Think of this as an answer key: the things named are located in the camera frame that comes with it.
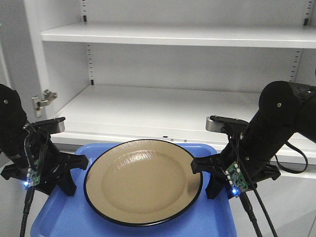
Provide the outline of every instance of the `blue led light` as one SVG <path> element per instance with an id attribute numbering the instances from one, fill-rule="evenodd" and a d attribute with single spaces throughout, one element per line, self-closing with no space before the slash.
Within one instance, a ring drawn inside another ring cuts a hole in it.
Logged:
<path id="1" fill-rule="evenodd" d="M 23 183 L 23 185 L 24 185 L 25 188 L 27 188 L 27 187 L 29 187 L 30 183 L 29 183 L 28 181 L 25 181 L 25 182 Z"/>
<path id="2" fill-rule="evenodd" d="M 238 189 L 238 188 L 236 188 L 236 187 L 233 187 L 233 189 L 232 189 L 232 193 L 234 194 L 234 196 L 239 195 L 239 189 Z"/>

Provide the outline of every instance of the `metal hinge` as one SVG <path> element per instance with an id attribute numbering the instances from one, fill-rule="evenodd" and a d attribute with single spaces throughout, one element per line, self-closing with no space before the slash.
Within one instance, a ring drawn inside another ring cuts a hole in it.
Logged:
<path id="1" fill-rule="evenodd" d="M 43 92 L 43 96 L 44 100 L 40 100 L 38 96 L 34 96 L 32 98 L 36 117 L 40 117 L 42 115 L 44 106 L 50 105 L 50 103 L 57 98 L 57 93 L 45 90 Z"/>

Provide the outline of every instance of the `plastic tray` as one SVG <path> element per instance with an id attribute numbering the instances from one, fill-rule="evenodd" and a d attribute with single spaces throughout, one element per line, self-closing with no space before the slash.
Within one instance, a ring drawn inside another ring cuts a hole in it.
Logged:
<path id="1" fill-rule="evenodd" d="M 89 165 L 102 153 L 117 144 L 89 144 L 76 154 L 85 154 Z M 205 144 L 179 144 L 194 157 L 215 154 Z M 56 187 L 33 223 L 31 237 L 236 237 L 236 229 L 227 194 L 223 190 L 215 200 L 206 198 L 205 188 L 210 174 L 203 173 L 200 196 L 185 213 L 168 222 L 148 227 L 128 227 L 99 216 L 87 203 L 83 193 L 86 170 L 73 169 L 77 185 L 74 196 L 65 195 Z"/>

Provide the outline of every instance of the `beige plate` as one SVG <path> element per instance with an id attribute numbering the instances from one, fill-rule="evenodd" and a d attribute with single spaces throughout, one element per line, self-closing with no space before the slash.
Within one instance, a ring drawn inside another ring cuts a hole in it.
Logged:
<path id="1" fill-rule="evenodd" d="M 106 219 L 128 226 L 170 220 L 198 198 L 202 175 L 192 174 L 192 155 L 160 140 L 120 144 L 92 164 L 85 197 Z"/>

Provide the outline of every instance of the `black cable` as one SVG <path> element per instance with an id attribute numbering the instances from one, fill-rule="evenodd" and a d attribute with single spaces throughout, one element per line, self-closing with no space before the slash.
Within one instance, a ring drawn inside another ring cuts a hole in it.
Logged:
<path id="1" fill-rule="evenodd" d="M 280 169 L 288 172 L 288 173 L 292 173 L 292 174 L 300 174 L 300 173 L 303 173 L 306 169 L 307 169 L 307 166 L 308 166 L 308 160 L 307 160 L 307 157 L 306 155 L 300 150 L 298 149 L 297 147 L 293 146 L 292 144 L 290 144 L 289 142 L 286 142 L 285 143 L 289 148 L 295 150 L 296 152 L 298 152 L 299 154 L 301 154 L 303 157 L 304 157 L 304 160 L 305 160 L 305 167 L 303 170 L 295 170 L 295 169 L 290 169 L 290 168 L 286 168 L 284 167 L 283 165 L 281 165 L 279 162 L 278 162 L 278 159 L 277 159 L 277 156 L 275 155 L 276 157 L 276 163 L 277 165 L 279 166 Z"/>
<path id="2" fill-rule="evenodd" d="M 236 149 L 236 147 L 234 146 L 234 144 L 232 143 L 230 136 L 228 136 L 228 142 L 229 142 L 229 144 L 231 145 L 231 147 L 232 147 L 234 153 L 237 155 L 237 149 Z M 272 231 L 273 236 L 274 236 L 274 237 L 277 237 L 277 232 L 276 232 L 276 230 L 275 230 L 275 228 L 274 228 L 274 226 L 273 226 L 273 223 L 272 223 L 272 221 L 271 221 L 271 219 L 270 219 L 270 216 L 269 216 L 269 214 L 268 214 L 268 212 L 267 212 L 267 210 L 266 210 L 266 208 L 265 208 L 265 206 L 264 206 L 264 204 L 263 204 L 263 202 L 262 202 L 262 199 L 260 198 L 260 195 L 259 195 L 259 193 L 258 193 L 258 191 L 257 191 L 257 189 L 256 189 L 256 187 L 255 187 L 255 185 L 254 185 L 254 183 L 252 182 L 252 180 L 251 180 L 251 178 L 250 178 L 250 175 L 248 174 L 247 170 L 245 169 L 245 167 L 244 167 L 244 165 L 243 165 L 241 159 L 239 159 L 239 162 L 240 162 L 240 165 L 241 165 L 242 170 L 243 170 L 244 173 L 245 173 L 245 176 L 246 176 L 248 182 L 250 183 L 250 185 L 251 185 L 251 187 L 252 187 L 252 189 L 253 189 L 253 191 L 254 191 L 254 193 L 255 193 L 257 199 L 258 199 L 258 202 L 259 202 L 259 204 L 260 204 L 260 206 L 261 206 L 261 209 L 262 209 L 263 213 L 265 214 L 265 217 L 266 217 L 266 219 L 267 219 L 267 221 L 268 221 L 268 224 L 269 224 L 269 226 L 270 226 L 270 229 L 271 229 L 271 231 Z"/>
<path id="3" fill-rule="evenodd" d="M 24 209 L 23 209 L 23 217 L 22 217 L 22 222 L 21 222 L 20 237 L 24 237 L 24 235 L 25 235 L 26 223 L 27 223 L 28 215 L 30 213 L 31 204 L 32 204 L 33 197 L 34 197 L 34 192 L 35 192 L 34 186 L 30 186 L 26 191 L 25 201 L 24 201 Z"/>
<path id="4" fill-rule="evenodd" d="M 29 133 L 24 139 L 24 151 L 25 151 L 25 155 L 26 155 L 26 158 L 29 162 L 30 167 L 32 168 L 32 170 L 37 171 L 37 168 L 34 164 L 32 153 L 30 150 L 30 137 L 33 134 L 33 130 L 29 129 L 29 126 L 27 126 L 26 128 L 23 128 L 24 130 L 26 130 Z"/>
<path id="5" fill-rule="evenodd" d="M 257 237 L 262 237 L 262 233 L 260 231 L 260 228 L 259 228 L 259 225 L 257 222 L 257 218 L 256 218 L 255 214 L 253 213 L 252 205 L 250 203 L 250 200 L 249 200 L 246 192 L 242 192 L 239 195 L 239 198 L 240 198 L 241 204 L 243 206 L 243 209 L 246 211 L 246 213 L 249 216 L 249 219 L 253 225 L 253 228 L 255 229 Z"/>

